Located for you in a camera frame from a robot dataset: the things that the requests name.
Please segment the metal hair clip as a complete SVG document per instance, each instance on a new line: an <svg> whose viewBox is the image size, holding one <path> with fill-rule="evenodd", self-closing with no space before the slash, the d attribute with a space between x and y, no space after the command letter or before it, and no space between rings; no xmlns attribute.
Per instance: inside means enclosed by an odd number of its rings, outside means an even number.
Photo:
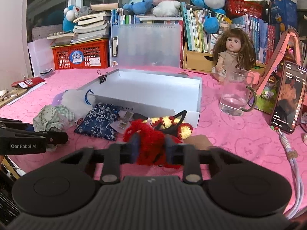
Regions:
<svg viewBox="0 0 307 230"><path fill-rule="evenodd" d="M130 111L119 111L119 117L120 117L120 122L119 122L119 127L121 129L124 129L130 119L133 117L133 113Z"/></svg>

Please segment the small blue bear plush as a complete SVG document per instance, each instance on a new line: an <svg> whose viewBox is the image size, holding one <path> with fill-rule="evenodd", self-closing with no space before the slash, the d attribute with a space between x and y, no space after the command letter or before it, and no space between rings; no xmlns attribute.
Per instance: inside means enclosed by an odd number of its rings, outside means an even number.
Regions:
<svg viewBox="0 0 307 230"><path fill-rule="evenodd" d="M154 0L130 0L123 9L135 15L144 15L154 7Z"/></svg>

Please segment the white fluffy plush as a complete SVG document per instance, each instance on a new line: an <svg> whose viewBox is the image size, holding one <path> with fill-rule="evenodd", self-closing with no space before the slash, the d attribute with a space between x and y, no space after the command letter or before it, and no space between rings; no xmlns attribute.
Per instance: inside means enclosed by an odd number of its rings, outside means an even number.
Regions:
<svg viewBox="0 0 307 230"><path fill-rule="evenodd" d="M63 93L61 104L74 114L74 120L78 124L95 107L96 98L91 92L86 95L85 90L70 89Z"/></svg>

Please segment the pink picture book stand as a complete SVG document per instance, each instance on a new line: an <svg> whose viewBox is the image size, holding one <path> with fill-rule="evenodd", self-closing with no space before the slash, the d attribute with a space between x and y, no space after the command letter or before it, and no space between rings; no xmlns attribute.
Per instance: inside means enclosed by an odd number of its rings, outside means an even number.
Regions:
<svg viewBox="0 0 307 230"><path fill-rule="evenodd" d="M265 73L256 86L255 109L271 114L277 100L284 63L290 61L302 65L299 34L295 29L284 31L269 58Z"/></svg>

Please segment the blue cardboard box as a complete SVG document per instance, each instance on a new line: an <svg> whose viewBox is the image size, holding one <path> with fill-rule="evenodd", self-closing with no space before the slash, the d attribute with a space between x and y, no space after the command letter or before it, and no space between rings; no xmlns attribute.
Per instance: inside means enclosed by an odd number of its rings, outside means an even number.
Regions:
<svg viewBox="0 0 307 230"><path fill-rule="evenodd" d="M269 0L270 24L278 24L281 31L297 29L297 4L291 0Z"/></svg>

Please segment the translucent clipboard folder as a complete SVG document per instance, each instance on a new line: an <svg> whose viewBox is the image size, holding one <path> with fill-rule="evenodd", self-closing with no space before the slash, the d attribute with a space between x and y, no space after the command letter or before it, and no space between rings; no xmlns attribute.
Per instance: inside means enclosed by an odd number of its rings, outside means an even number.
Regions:
<svg viewBox="0 0 307 230"><path fill-rule="evenodd" d="M181 66L179 24L114 25L109 41L110 67Z"/></svg>

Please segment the glass mug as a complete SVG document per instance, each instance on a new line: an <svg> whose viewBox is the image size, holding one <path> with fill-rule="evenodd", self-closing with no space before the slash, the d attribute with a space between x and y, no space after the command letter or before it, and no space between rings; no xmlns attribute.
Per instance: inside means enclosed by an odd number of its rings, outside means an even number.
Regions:
<svg viewBox="0 0 307 230"><path fill-rule="evenodd" d="M254 74L243 69L233 68L226 73L219 109L230 116L241 116L252 111L257 102L253 88Z"/></svg>

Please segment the red crocheted pouch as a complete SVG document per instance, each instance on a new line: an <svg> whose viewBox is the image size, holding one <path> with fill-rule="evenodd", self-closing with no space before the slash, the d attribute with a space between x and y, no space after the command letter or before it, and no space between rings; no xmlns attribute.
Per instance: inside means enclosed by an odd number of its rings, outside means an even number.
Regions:
<svg viewBox="0 0 307 230"><path fill-rule="evenodd" d="M138 165L180 169L181 165L173 165L167 162L164 133L153 129L139 119L133 121L131 126L127 128L123 135L123 141L129 142L134 134L139 136L136 160Z"/></svg>

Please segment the blue floral drawstring pouch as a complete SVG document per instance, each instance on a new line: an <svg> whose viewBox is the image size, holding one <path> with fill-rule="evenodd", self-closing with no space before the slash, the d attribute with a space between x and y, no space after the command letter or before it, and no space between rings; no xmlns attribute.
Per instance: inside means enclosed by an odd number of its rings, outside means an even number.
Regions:
<svg viewBox="0 0 307 230"><path fill-rule="evenodd" d="M118 106L99 102L89 111L74 132L81 135L115 141L116 131L111 127L111 124L116 122L118 117Z"/></svg>

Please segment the green floral fabric scrunchie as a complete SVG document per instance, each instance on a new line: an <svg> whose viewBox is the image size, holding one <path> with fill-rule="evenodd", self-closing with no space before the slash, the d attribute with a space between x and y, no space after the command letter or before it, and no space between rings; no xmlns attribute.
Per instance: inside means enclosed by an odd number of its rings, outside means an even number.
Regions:
<svg viewBox="0 0 307 230"><path fill-rule="evenodd" d="M74 123L74 113L64 105L46 105L38 115L33 118L35 132L55 131L62 132L70 128Z"/></svg>

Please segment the white cardboard box tray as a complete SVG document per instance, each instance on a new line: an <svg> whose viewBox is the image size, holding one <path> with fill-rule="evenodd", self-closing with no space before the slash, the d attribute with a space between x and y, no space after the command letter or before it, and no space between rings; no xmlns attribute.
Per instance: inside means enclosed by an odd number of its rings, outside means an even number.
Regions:
<svg viewBox="0 0 307 230"><path fill-rule="evenodd" d="M202 99L202 79L183 74L115 69L85 84L81 90L91 90L97 102L113 104L123 111L145 117L174 116L187 111L184 121L198 126Z"/></svg>

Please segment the purple fluffy plush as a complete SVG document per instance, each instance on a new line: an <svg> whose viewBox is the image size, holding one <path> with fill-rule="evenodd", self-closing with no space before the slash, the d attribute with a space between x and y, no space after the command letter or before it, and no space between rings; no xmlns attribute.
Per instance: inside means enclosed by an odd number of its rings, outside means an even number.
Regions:
<svg viewBox="0 0 307 230"><path fill-rule="evenodd" d="M64 92L61 92L59 94L57 94L54 98L53 98L53 101L51 103L52 106L57 106L57 105L60 105L61 102L62 102L62 97L64 95L65 91Z"/></svg>

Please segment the smartphone with pink case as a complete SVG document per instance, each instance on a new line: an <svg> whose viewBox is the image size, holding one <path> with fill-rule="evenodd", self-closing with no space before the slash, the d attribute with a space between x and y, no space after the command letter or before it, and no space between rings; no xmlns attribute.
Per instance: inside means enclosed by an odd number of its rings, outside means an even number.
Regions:
<svg viewBox="0 0 307 230"><path fill-rule="evenodd" d="M306 69L286 61L270 125L292 134L299 123L306 89Z"/></svg>

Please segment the red booklet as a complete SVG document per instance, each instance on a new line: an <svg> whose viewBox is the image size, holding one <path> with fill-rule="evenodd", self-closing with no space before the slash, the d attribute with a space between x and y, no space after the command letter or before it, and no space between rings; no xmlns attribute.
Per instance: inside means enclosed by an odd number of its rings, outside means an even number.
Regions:
<svg viewBox="0 0 307 230"><path fill-rule="evenodd" d="M14 83L11 84L12 88L17 88L17 89L28 89L31 87L34 87L40 83L45 82L44 79L42 79L41 77L33 77L33 78L28 78L26 80L23 81L16 81Z"/></svg>

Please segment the brown haired doll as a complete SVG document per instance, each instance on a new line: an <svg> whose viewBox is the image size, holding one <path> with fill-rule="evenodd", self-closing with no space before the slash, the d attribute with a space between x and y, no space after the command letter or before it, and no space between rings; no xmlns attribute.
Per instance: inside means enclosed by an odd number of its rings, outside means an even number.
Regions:
<svg viewBox="0 0 307 230"><path fill-rule="evenodd" d="M256 64L254 44L240 28L229 29L216 41L213 48L211 74L219 82L225 82L226 74L234 68L250 71Z"/></svg>

